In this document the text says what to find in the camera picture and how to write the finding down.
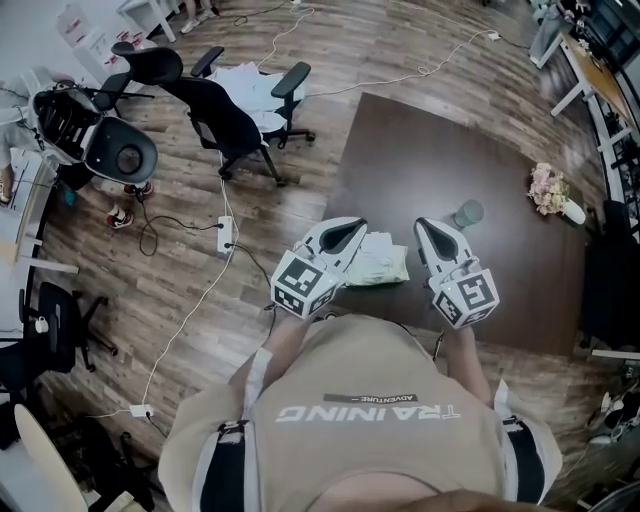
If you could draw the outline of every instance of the glass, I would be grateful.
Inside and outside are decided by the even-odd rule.
[[[459,228],[466,228],[477,224],[484,217],[484,208],[475,199],[470,199],[464,203],[453,215],[453,221]]]

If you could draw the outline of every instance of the dark brown table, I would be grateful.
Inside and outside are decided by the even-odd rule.
[[[420,216],[448,221],[465,201],[477,199],[485,217],[464,234],[483,267],[491,269],[501,301],[474,325],[478,339],[570,355],[582,296],[584,229],[536,213],[526,197],[534,166],[478,130],[363,94],[324,217],[360,216],[369,232],[391,233],[395,244],[409,247],[411,280],[342,290],[337,304],[439,329],[443,320],[424,288],[427,271],[418,258],[413,224]]]

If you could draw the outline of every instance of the shoe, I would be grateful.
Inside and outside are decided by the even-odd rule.
[[[197,17],[196,19],[202,23],[203,21],[207,21],[211,18],[215,18],[216,15],[213,13],[213,11],[211,9],[204,9]]]
[[[151,194],[153,194],[153,183],[151,183],[150,181],[147,181],[147,184],[144,186],[142,190],[140,190],[135,185],[124,186],[124,193],[127,194],[128,196],[135,196],[136,191],[140,192],[142,194],[142,197],[146,199]]]
[[[4,183],[0,181],[0,206],[9,206],[11,204],[11,196],[4,193]]]
[[[180,30],[180,32],[182,32],[183,34],[188,34],[194,28],[196,28],[198,25],[200,25],[200,21],[198,21],[197,19],[196,20],[189,20],[189,21],[187,21],[185,26],[182,27],[182,30]]]
[[[122,218],[116,217],[115,215],[109,215],[107,217],[107,224],[109,227],[113,229],[122,229],[127,226],[131,226],[133,224],[133,214],[129,212],[121,212],[124,213]]]

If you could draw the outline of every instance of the flower vase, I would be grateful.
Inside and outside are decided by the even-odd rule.
[[[584,224],[584,221],[587,218],[582,208],[580,208],[580,206],[571,199],[567,199],[564,203],[562,213],[578,225]]]

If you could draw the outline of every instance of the pink flowers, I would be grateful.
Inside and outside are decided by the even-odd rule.
[[[567,202],[569,187],[562,181],[562,173],[554,173],[551,165],[539,163],[531,170],[531,186],[527,197],[536,203],[542,215],[560,213]]]

